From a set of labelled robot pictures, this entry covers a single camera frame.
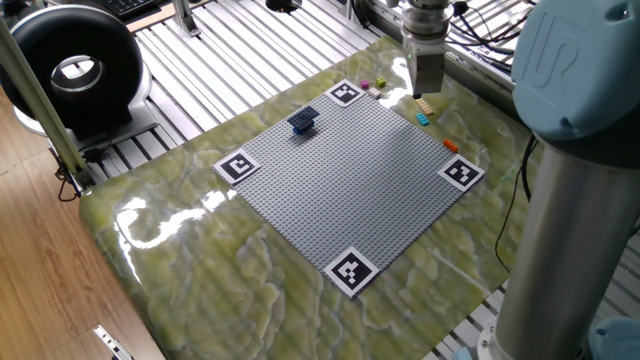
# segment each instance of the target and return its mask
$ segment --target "lego brick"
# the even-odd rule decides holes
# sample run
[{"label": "lego brick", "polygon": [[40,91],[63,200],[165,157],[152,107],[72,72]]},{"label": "lego brick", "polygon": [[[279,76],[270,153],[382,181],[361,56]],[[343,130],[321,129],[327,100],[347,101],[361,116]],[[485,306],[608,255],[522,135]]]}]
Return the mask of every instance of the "lego brick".
[{"label": "lego brick", "polygon": [[418,106],[420,107],[420,109],[422,110],[422,112],[424,112],[424,114],[426,116],[431,116],[434,114],[433,110],[431,109],[431,107],[427,104],[426,101],[422,100],[422,99],[418,99],[416,100],[416,103],[418,104]]},{"label": "lego brick", "polygon": [[303,128],[306,129],[310,124],[313,124],[313,119],[318,115],[319,113],[314,108],[311,106],[305,106],[293,115],[289,116],[287,122],[300,131]]},{"label": "lego brick", "polygon": [[235,189],[354,298],[463,192],[437,174],[454,155],[371,97],[308,105],[319,115],[307,136],[280,121],[242,147],[261,168]]},{"label": "lego brick", "polygon": [[443,142],[444,146],[447,147],[447,149],[457,153],[458,152],[458,147],[456,146],[456,144],[454,144],[453,142],[451,142],[451,140],[449,139],[444,139]]},{"label": "lego brick", "polygon": [[380,90],[376,88],[370,88],[369,90],[367,90],[367,94],[369,94],[372,98],[376,100],[379,100],[382,97],[382,93],[380,92]]},{"label": "lego brick", "polygon": [[418,121],[420,122],[420,125],[422,125],[422,126],[429,125],[429,119],[427,119],[427,117],[424,116],[424,114],[416,115],[416,119],[418,119]]}]

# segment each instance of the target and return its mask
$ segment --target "cable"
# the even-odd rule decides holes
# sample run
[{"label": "cable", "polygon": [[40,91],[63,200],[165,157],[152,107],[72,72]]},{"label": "cable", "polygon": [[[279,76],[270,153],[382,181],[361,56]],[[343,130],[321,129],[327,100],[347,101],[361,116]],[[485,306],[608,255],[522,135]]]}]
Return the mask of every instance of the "cable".
[{"label": "cable", "polygon": [[498,258],[498,261],[500,262],[500,265],[502,265],[502,267],[507,271],[507,273],[511,273],[511,271],[509,271],[509,268],[507,267],[507,265],[504,264],[504,261],[502,261],[502,258],[500,257],[500,254],[498,253],[498,244],[500,244],[500,238],[502,237],[502,234],[504,233],[504,229],[506,229],[507,227],[507,221],[509,220],[509,215],[511,214],[511,209],[513,208],[513,203],[516,200],[516,193],[518,192],[518,178],[520,177],[520,174],[522,173],[522,169],[524,168],[525,162],[524,159],[525,158],[529,158],[529,156],[531,155],[531,153],[533,152],[533,150],[535,150],[536,146],[538,145],[538,141],[536,140],[535,136],[533,136],[533,134],[531,135],[531,137],[529,138],[529,142],[527,143],[527,146],[524,149],[524,155],[522,156],[522,164],[520,164],[520,168],[518,169],[518,172],[516,173],[516,181],[513,184],[513,195],[511,196],[511,202],[509,203],[509,209],[507,209],[507,214],[504,216],[504,222],[502,223],[502,229],[500,229],[500,233],[498,234],[498,238],[496,239],[496,242],[493,246],[493,252],[496,254],[496,258]]},{"label": "cable", "polygon": [[487,34],[489,34],[489,39],[491,39],[491,41],[494,41],[493,35],[491,34],[491,29],[489,29],[489,24],[487,24],[487,22],[484,20],[484,16],[482,16],[482,13],[478,11],[478,9],[476,8],[469,7],[469,9],[475,11],[476,14],[478,14],[478,16],[480,17],[480,20],[482,20],[482,23],[484,24],[484,27],[487,28]]},{"label": "cable", "polygon": [[[71,201],[79,198],[78,190],[75,189],[75,185],[71,181],[69,181],[69,179],[67,179],[67,175],[65,173],[65,170],[62,167],[58,168],[58,170],[55,172],[54,175],[58,178],[58,180],[62,181],[62,185],[60,186],[60,191],[58,192],[58,200],[60,200],[61,202],[71,202]],[[73,194],[73,197],[70,198],[70,199],[63,199],[62,198],[62,192],[64,191],[64,186],[67,183],[71,184],[74,187],[76,193]]]},{"label": "cable", "polygon": [[529,143],[527,144],[526,149],[530,149],[528,152],[525,151],[524,157],[522,158],[522,187],[524,188],[524,194],[527,196],[527,201],[531,202],[531,190],[529,190],[529,179],[527,178],[527,164],[529,162],[529,156],[535,149],[536,145],[538,145],[538,140],[531,135],[529,138]]},{"label": "cable", "polygon": [[98,162],[100,161],[100,158],[102,157],[102,154],[104,154],[105,151],[107,151],[107,149],[109,149],[111,147],[111,145],[113,145],[113,140],[114,140],[114,136],[117,135],[121,130],[122,127],[124,126],[124,124],[120,124],[120,126],[118,127],[118,130],[113,131],[113,128],[111,130],[109,130],[107,137],[109,137],[109,142],[107,143],[107,146],[103,147],[102,149],[92,149],[89,151],[85,151],[85,153],[82,155],[82,157],[87,161],[87,162]]},{"label": "cable", "polygon": [[502,261],[502,258],[500,258],[500,254],[498,253],[498,244],[500,243],[500,238],[502,237],[502,233],[504,232],[504,229],[507,227],[507,220],[509,219],[509,214],[511,214],[511,208],[513,208],[513,203],[516,200],[516,192],[518,191],[518,177],[520,176],[521,171],[522,171],[522,167],[518,169],[518,172],[516,173],[516,181],[513,184],[513,195],[511,196],[511,203],[509,203],[509,209],[507,210],[507,215],[505,215],[504,217],[504,223],[502,223],[502,229],[500,229],[498,238],[496,239],[495,245],[493,246],[493,252],[496,253],[496,257],[498,258],[500,265],[502,265],[502,267],[507,271],[508,274],[511,274],[511,271],[509,271],[509,268],[507,267],[507,265],[505,265],[504,262]]},{"label": "cable", "polygon": [[460,15],[460,20],[462,21],[462,23],[464,24],[464,26],[469,30],[469,32],[471,32],[471,35],[480,43],[482,44],[484,47],[486,47],[487,49],[491,50],[491,51],[495,51],[499,54],[504,54],[504,55],[513,55],[514,51],[511,49],[503,49],[503,48],[499,48],[499,47],[495,47],[495,46],[491,46],[489,45],[489,43],[491,42],[495,42],[495,39],[490,41],[490,40],[485,40],[483,38],[480,37],[480,35],[478,35],[478,33],[476,33],[476,31],[473,29],[473,27],[469,24],[469,22],[467,22],[467,19],[464,18],[463,15]]}]

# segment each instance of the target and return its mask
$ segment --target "glossy table surface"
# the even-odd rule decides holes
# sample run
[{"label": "glossy table surface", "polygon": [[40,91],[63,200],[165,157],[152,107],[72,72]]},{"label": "glossy table surface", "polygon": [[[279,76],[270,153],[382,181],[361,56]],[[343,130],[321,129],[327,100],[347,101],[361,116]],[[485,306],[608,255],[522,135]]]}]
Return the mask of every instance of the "glossy table surface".
[{"label": "glossy table surface", "polygon": [[[384,77],[384,106],[486,170],[354,301],[211,169],[345,77]],[[504,282],[493,246],[529,133],[450,78],[423,97],[436,114],[422,127],[408,81],[399,45],[381,38],[86,192],[81,217],[168,358],[421,359]],[[499,247],[507,264],[526,206],[518,193]]]}]

